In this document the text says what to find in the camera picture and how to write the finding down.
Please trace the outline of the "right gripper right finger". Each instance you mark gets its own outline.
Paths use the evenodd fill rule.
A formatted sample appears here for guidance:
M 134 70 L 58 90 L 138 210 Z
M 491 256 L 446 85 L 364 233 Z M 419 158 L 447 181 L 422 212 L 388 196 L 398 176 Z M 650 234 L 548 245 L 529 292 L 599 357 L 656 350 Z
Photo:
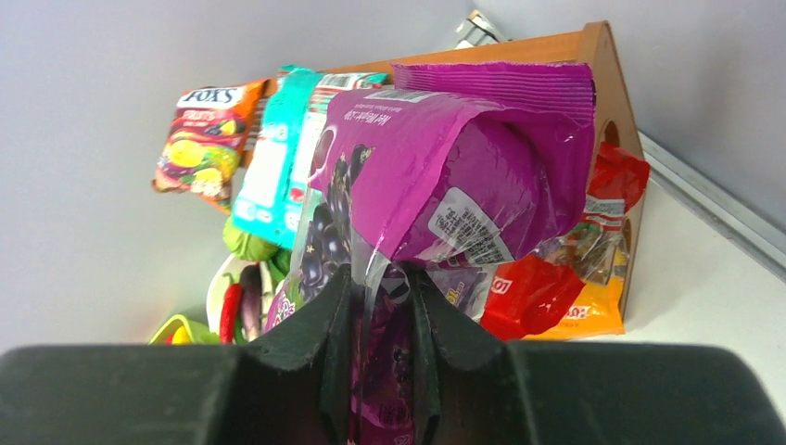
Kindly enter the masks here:
M 420 444 L 781 444 L 753 371 L 720 348 L 504 342 L 411 273 Z

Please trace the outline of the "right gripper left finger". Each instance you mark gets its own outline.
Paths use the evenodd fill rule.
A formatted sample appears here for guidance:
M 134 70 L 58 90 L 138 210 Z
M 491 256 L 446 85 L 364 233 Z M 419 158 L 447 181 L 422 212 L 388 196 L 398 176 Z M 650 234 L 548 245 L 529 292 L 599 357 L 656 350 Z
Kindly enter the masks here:
M 36 345 L 1 358 L 5 444 L 343 444 L 349 268 L 244 345 Z

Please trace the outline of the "teal snack bag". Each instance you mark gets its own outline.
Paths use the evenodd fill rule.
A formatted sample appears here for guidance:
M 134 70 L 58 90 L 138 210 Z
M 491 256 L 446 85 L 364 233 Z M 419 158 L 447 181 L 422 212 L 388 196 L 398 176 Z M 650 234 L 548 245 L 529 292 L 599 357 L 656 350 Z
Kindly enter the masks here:
M 387 78 L 383 72 L 326 73 L 284 65 L 233 205 L 235 226 L 291 249 L 329 102 L 346 91 L 381 88 Z

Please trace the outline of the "large purple snack bag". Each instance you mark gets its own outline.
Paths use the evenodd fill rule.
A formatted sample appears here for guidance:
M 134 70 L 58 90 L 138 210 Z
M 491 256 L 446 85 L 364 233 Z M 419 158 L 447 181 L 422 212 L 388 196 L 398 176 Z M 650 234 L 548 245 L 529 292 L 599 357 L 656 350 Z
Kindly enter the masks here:
M 335 297 L 342 444 L 415 441 L 409 272 L 473 272 L 566 234 L 585 206 L 584 63 L 398 64 L 332 98 L 275 314 Z

